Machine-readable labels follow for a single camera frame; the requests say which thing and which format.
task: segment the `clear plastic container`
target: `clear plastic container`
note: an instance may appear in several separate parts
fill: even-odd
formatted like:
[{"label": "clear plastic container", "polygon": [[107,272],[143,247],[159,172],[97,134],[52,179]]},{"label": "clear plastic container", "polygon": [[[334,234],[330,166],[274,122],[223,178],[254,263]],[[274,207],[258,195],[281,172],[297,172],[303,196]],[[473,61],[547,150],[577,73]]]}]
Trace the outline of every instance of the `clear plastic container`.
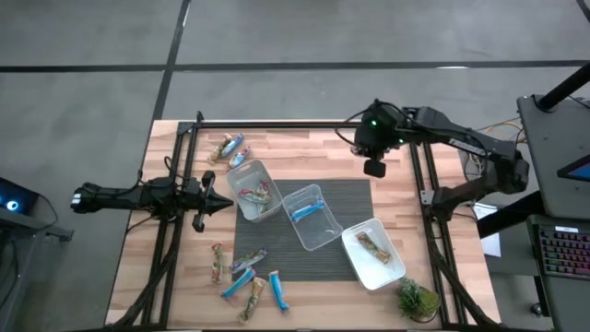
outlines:
[{"label": "clear plastic container", "polygon": [[[387,264],[373,256],[357,239],[364,231],[380,249],[391,254]],[[360,283],[369,291],[376,291],[406,275],[406,267],[391,243],[385,227],[378,219],[369,219],[347,228],[342,233],[342,244]]]},{"label": "clear plastic container", "polygon": [[[231,192],[242,209],[243,216],[249,221],[260,222],[280,211],[283,196],[278,191],[273,179],[270,178],[264,163],[260,160],[251,160],[229,171],[227,179]],[[268,210],[263,214],[258,212],[257,204],[240,197],[242,189],[254,190],[261,180],[268,181],[268,193],[271,195],[270,203],[267,206]]]},{"label": "clear plastic container", "polygon": [[[286,196],[283,199],[283,208],[289,216],[298,209],[314,204],[320,199],[324,200],[322,190],[319,185],[312,184]],[[336,222],[327,203],[324,204],[324,208],[314,211],[303,219],[297,222],[292,221],[291,225],[297,232],[303,248],[307,251],[313,251],[334,241],[344,230]]]}]

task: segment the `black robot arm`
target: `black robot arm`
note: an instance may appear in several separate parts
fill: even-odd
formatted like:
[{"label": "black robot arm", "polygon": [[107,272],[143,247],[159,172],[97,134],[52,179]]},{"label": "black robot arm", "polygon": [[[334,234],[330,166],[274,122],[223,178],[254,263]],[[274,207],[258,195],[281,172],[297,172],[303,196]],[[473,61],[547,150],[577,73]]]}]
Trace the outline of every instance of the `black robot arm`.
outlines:
[{"label": "black robot arm", "polygon": [[145,183],[137,181],[131,188],[104,188],[86,183],[74,192],[71,208],[76,213],[96,212],[103,208],[146,210],[153,218],[175,220],[181,210],[195,209],[196,231],[205,228],[203,217],[233,205],[213,189],[215,174],[206,171],[202,183],[190,178],[180,186],[171,177],[159,177]]},{"label": "black robot arm", "polygon": [[514,142],[454,124],[430,107],[399,109],[394,104],[375,101],[362,113],[351,150],[369,158],[364,167],[366,174],[384,177],[385,164],[381,162],[384,153],[406,143],[443,143],[476,154],[486,163],[482,176],[475,180],[421,193],[422,202],[429,206],[435,220],[450,220],[462,202],[480,200],[495,192],[522,192],[528,184],[529,165]]}]

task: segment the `desk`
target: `desk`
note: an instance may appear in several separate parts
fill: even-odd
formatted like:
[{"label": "desk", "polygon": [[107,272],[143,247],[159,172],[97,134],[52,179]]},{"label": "desk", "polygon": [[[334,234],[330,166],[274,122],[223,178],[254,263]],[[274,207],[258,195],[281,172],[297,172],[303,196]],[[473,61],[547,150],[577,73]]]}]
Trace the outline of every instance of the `desk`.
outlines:
[{"label": "desk", "polygon": [[[154,124],[147,145],[144,180],[167,176],[168,170],[163,158],[172,152],[177,124],[177,121],[157,121]],[[225,178],[227,164],[222,162],[211,166],[207,163],[207,156],[225,132],[232,135],[244,133],[245,144],[250,145],[253,150],[250,158],[262,160],[273,179],[370,179],[374,217],[380,219],[387,229],[406,265],[407,276],[433,289],[408,148],[387,154],[384,161],[387,164],[387,176],[375,179],[363,174],[364,160],[352,156],[347,144],[330,129],[199,129],[193,176],[200,177],[205,170],[215,171],[215,190],[226,197],[232,197]],[[464,178],[456,150],[438,145],[433,150],[441,185],[454,186],[462,183]],[[422,162],[422,165],[424,174],[427,174],[426,163]],[[225,302],[219,297],[219,293],[229,286],[230,275],[224,276],[225,283],[221,286],[213,285],[210,281],[213,263],[211,244],[223,242],[226,263],[231,262],[236,211],[237,207],[233,206],[206,218],[203,233],[196,233],[191,227],[194,212],[189,211],[186,214],[168,328],[241,327],[236,316],[242,310],[250,291],[241,290],[235,299]],[[146,216],[144,212],[134,212],[130,225]],[[499,322],[500,315],[475,222],[457,216],[449,223],[449,227],[459,278],[484,312]],[[121,317],[145,286],[157,228],[156,221],[148,222],[127,235],[106,323],[112,323]],[[397,300],[391,291],[369,295],[357,281],[284,282],[283,288],[286,301],[290,305],[289,314],[281,315],[271,291],[265,290],[254,317],[244,328],[391,329],[440,326],[438,320],[419,325],[401,318]],[[448,284],[445,284],[445,293],[451,317],[454,317]],[[158,296],[161,294],[156,294],[155,314],[159,311]]]}]

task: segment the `dark gray rubber mat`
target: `dark gray rubber mat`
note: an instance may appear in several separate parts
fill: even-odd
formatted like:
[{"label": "dark gray rubber mat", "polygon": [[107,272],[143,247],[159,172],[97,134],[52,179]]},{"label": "dark gray rubber mat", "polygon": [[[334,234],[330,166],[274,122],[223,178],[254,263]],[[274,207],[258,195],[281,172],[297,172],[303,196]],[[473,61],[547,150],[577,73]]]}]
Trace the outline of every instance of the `dark gray rubber mat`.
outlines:
[{"label": "dark gray rubber mat", "polygon": [[[368,180],[277,180],[275,183],[283,196],[309,184],[319,185],[326,204],[344,229],[373,217]],[[234,258],[263,246],[268,251],[265,259],[254,265],[258,277],[268,279],[268,272],[278,270],[282,281],[357,279],[340,238],[308,252],[301,245],[284,209],[259,223],[246,220],[238,209],[236,222]],[[232,278],[235,280],[241,273]]]}]

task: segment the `white paper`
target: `white paper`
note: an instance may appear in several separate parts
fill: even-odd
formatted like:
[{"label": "white paper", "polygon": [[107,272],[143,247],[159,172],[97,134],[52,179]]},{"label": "white paper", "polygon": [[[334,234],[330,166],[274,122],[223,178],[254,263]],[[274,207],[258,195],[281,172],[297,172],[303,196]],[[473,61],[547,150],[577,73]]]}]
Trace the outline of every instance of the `white paper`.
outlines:
[{"label": "white paper", "polygon": [[[476,214],[476,218],[478,218],[478,220],[496,211],[498,211],[497,207],[486,204],[476,203],[473,206],[473,212]],[[481,239],[481,246],[483,247],[483,253],[485,255],[502,257],[502,253],[500,251],[500,235],[498,233]]]}]

